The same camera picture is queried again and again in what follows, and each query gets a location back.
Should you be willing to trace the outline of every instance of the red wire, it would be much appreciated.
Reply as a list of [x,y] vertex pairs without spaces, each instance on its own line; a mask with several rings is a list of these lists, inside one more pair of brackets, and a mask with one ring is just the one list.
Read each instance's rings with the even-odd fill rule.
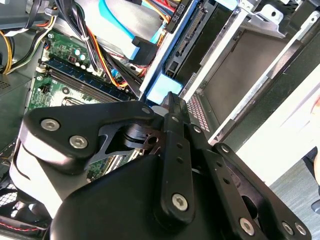
[[46,27],[49,24],[49,21],[43,24],[37,24],[37,27]]
[[9,229],[13,229],[13,230],[16,230],[16,231],[21,231],[21,232],[31,232],[31,231],[39,230],[38,228],[29,228],[29,229],[16,228],[14,226],[10,226],[10,225],[7,225],[7,224],[2,223],[2,222],[0,222],[0,225],[5,226],[5,227],[7,227]]
[[161,0],[155,0],[159,5],[165,7],[166,9],[169,9],[171,10],[172,12],[175,12],[176,10],[172,7],[172,6],[169,6],[167,3],[164,3],[163,1]]

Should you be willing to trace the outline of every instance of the ventilation grille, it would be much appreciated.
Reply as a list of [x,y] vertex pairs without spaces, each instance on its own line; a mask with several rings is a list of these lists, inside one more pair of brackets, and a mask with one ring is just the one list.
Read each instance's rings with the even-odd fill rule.
[[6,83],[4,81],[0,81],[0,89],[6,89],[7,87],[10,87],[11,85],[9,83]]
[[[10,184],[7,189],[16,189],[15,186],[13,184]],[[13,201],[15,201],[17,199],[17,193],[16,192],[12,192],[12,193],[8,193],[4,196],[0,197],[0,206],[3,206],[5,204],[9,204]]]
[[190,98],[190,100],[187,102],[187,107],[189,112],[196,118],[199,120],[200,123],[200,127],[209,132],[209,127],[207,124],[207,120],[205,118],[204,112],[202,110],[202,107],[200,105],[199,99],[197,97],[197,95],[193,94],[192,97]]

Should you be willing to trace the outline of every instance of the green circuit board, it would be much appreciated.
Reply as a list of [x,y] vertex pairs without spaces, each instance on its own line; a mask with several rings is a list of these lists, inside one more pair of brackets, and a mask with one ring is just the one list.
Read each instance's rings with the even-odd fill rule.
[[74,38],[70,39],[68,36],[59,34],[55,31],[51,31],[48,36],[50,37],[48,37],[46,40],[49,44],[47,51],[49,51],[50,54],[53,54],[72,64],[82,61],[84,64],[90,65],[87,49],[76,43],[79,40]]
[[28,110],[43,107],[98,104],[96,99],[87,96],[51,77],[37,73],[32,88]]
[[105,78],[103,70],[95,71],[91,65],[87,49],[81,44],[80,40],[60,34],[56,31],[51,31],[47,35],[44,44],[45,48],[43,55],[47,58],[54,55],[62,60],[68,61],[76,68],[82,68],[100,77],[102,80]]

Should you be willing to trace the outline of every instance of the hex bolt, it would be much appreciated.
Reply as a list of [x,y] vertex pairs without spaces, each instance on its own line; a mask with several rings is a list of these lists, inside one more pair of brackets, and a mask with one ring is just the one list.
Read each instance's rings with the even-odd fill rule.
[[150,110],[148,108],[146,108],[146,107],[143,107],[142,111],[145,112],[146,114],[150,114],[151,113]]
[[56,131],[60,128],[60,124],[54,119],[44,119],[40,123],[41,127],[47,131]]
[[225,152],[225,153],[228,153],[229,152],[229,149],[226,147],[226,146],[221,146],[222,150]]
[[288,234],[290,234],[290,235],[294,234],[294,231],[292,230],[292,228],[285,221],[282,222],[282,226],[287,231]]
[[172,119],[173,119],[174,121],[176,121],[177,123],[179,122],[178,118],[176,118],[175,116],[172,116]]
[[172,196],[172,203],[180,211],[184,212],[188,209],[187,199],[179,193]]
[[239,223],[243,231],[245,231],[248,235],[253,236],[255,234],[255,229],[248,219],[242,217],[240,218]]
[[88,141],[83,136],[74,135],[70,137],[69,143],[75,149],[84,149],[88,146]]
[[307,231],[297,222],[294,223],[296,229],[301,233],[302,235],[307,235]]
[[194,126],[193,129],[197,132],[197,133],[201,133],[201,129],[198,126]]

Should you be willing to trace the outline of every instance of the black wire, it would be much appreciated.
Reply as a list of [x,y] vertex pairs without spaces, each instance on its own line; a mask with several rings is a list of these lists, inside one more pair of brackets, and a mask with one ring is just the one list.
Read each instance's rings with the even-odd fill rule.
[[[89,36],[86,22],[85,22],[85,13],[81,6],[73,0],[54,0],[62,16],[72,28],[72,30],[78,35],[81,39],[87,39]],[[99,70],[96,52],[94,43],[90,40],[84,40],[90,62],[95,71]]]
[[[13,58],[14,55],[15,55],[15,52],[16,52],[15,40],[14,40],[14,38],[12,36],[7,36],[6,38],[9,40],[9,44],[10,44],[10,47],[11,47],[12,58]],[[3,72],[4,72],[4,66],[1,66],[0,67],[0,73],[2,74]]]
[[32,27],[32,25],[34,24],[35,20],[36,20],[36,16],[39,10],[39,7],[41,5],[42,0],[33,0],[33,4],[29,13],[29,18],[28,21],[25,24],[25,29],[29,29]]
[[16,53],[16,43],[15,40],[12,36],[7,37],[9,39],[10,45],[11,45],[11,50],[12,50],[12,58],[15,56]]
[[44,29],[42,31],[39,31],[33,38],[32,40],[32,43],[31,43],[31,46],[29,48],[29,51],[26,53],[26,55],[21,58],[19,61],[17,61],[16,63],[12,64],[11,66],[11,69],[14,69],[15,67],[19,66],[20,64],[23,64],[32,54],[34,48],[36,47],[36,43],[37,43],[37,40],[38,38],[41,37],[41,35],[43,35],[47,30]]
[[127,75],[130,76],[137,84],[141,85],[142,80],[139,78],[137,75],[135,75],[134,72],[132,72],[130,69],[126,68],[121,62],[113,58],[103,47],[100,46],[100,49],[102,50],[103,56],[106,58],[107,62],[115,69],[117,70],[120,74],[121,72],[126,73]]
[[112,68],[118,71],[122,78],[127,82],[128,86],[133,91],[133,93],[137,97],[139,97],[141,93],[139,87],[142,83],[142,80],[139,77],[137,77],[131,70],[124,67],[118,60],[114,59],[103,47],[100,46],[100,49],[102,51],[103,57],[106,59],[106,62]]

